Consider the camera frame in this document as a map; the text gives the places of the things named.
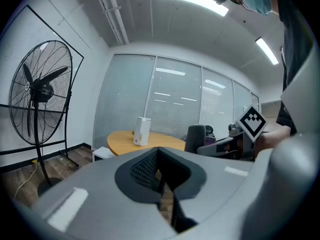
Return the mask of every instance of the fan blade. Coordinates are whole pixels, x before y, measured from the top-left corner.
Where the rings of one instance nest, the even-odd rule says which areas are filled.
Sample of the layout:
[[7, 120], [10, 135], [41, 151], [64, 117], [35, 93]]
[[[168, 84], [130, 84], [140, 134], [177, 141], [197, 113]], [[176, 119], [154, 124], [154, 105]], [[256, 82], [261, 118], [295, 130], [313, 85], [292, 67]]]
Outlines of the fan blade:
[[26, 113], [26, 128], [28, 130], [28, 136], [30, 137], [30, 109], [31, 109], [31, 99], [28, 104], [28, 111]]
[[24, 71], [26, 80], [31, 84], [33, 82], [32, 75], [30, 73], [28, 66], [25, 63], [23, 63], [23, 71]]
[[65, 72], [67, 69], [68, 69], [68, 67], [66, 66], [66, 67], [60, 68], [60, 69], [52, 72], [51, 74], [48, 74], [47, 76], [45, 76], [44, 78], [41, 79], [41, 85], [44, 86], [44, 85], [48, 84], [53, 79], [57, 78], [59, 75], [61, 75], [63, 72]]

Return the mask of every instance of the fan stand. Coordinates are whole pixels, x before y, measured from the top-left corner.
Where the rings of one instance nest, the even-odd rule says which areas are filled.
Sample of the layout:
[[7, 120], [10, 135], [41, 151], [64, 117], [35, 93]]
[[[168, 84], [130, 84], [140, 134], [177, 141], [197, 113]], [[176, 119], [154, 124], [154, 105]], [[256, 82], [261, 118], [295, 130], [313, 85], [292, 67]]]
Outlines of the fan stand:
[[35, 147], [36, 147], [36, 152], [38, 155], [38, 160], [41, 165], [41, 169], [43, 171], [44, 179], [38, 186], [37, 193], [38, 196], [40, 197], [44, 192], [46, 192], [48, 189], [50, 189], [52, 186], [55, 184], [59, 183], [61, 181], [60, 178], [49, 178], [44, 161], [41, 156], [40, 152], [40, 146], [39, 146], [39, 138], [38, 138], [38, 108], [39, 104], [37, 101], [34, 101], [34, 141], [35, 141]]

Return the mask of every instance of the person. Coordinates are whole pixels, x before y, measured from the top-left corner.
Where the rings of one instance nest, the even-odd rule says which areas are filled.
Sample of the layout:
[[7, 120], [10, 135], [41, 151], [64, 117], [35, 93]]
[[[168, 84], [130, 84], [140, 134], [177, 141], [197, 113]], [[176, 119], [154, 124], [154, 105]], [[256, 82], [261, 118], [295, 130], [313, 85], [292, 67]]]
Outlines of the person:
[[[283, 91], [293, 80], [294, 76], [308, 57], [314, 43], [314, 37], [310, 31], [306, 20], [301, 12], [295, 7], [291, 0], [230, 0], [233, 3], [245, 7], [247, 10], [268, 15], [274, 13], [279, 16], [284, 25], [284, 46], [283, 46]], [[282, 127], [276, 131], [262, 133], [255, 142], [254, 157], [260, 151], [274, 148], [282, 140], [295, 134], [295, 125], [281, 102], [280, 110], [276, 122]], [[239, 150], [243, 143], [237, 141]]]

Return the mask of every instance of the ceiling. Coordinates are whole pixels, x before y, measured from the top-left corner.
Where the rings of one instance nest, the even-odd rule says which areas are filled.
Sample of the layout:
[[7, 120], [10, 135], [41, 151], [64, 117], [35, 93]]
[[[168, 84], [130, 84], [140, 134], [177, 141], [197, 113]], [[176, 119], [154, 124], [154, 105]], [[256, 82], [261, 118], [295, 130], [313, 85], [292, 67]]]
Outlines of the ceiling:
[[[262, 16], [228, 0], [224, 5], [229, 11], [223, 17], [185, 1], [151, 0], [151, 14], [150, 0], [116, 1], [121, 6], [120, 14], [130, 42], [180, 45], [223, 60], [258, 84], [267, 84], [264, 76], [270, 74], [279, 75], [282, 82], [280, 46], [284, 43], [284, 27], [274, 13]], [[79, 3], [84, 3], [83, 10], [106, 43], [110, 47], [117, 46], [98, 0], [79, 0]], [[258, 37], [269, 45], [279, 61], [278, 65], [272, 65], [255, 43]]]

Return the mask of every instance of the wooden floor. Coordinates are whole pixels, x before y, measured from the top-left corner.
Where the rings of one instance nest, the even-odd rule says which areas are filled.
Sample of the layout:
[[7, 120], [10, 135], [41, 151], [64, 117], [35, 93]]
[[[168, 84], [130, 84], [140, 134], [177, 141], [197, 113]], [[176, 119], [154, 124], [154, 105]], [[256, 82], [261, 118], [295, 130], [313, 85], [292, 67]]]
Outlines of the wooden floor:
[[[91, 150], [86, 147], [77, 148], [68, 152], [68, 154], [72, 160], [79, 164], [80, 168], [92, 162]], [[66, 179], [77, 170], [70, 162], [59, 155], [45, 160], [44, 164], [50, 178], [55, 177]], [[1, 175], [3, 185], [11, 198], [14, 198], [17, 188], [30, 177], [35, 168], [35, 164], [29, 165]], [[31, 207], [31, 205], [39, 198], [37, 188], [40, 182], [44, 179], [43, 172], [40, 164], [38, 163], [36, 172], [32, 178], [19, 189], [15, 200]], [[169, 223], [172, 217], [173, 202], [173, 193], [169, 189], [168, 185], [165, 185], [164, 194], [161, 199], [160, 212]]]

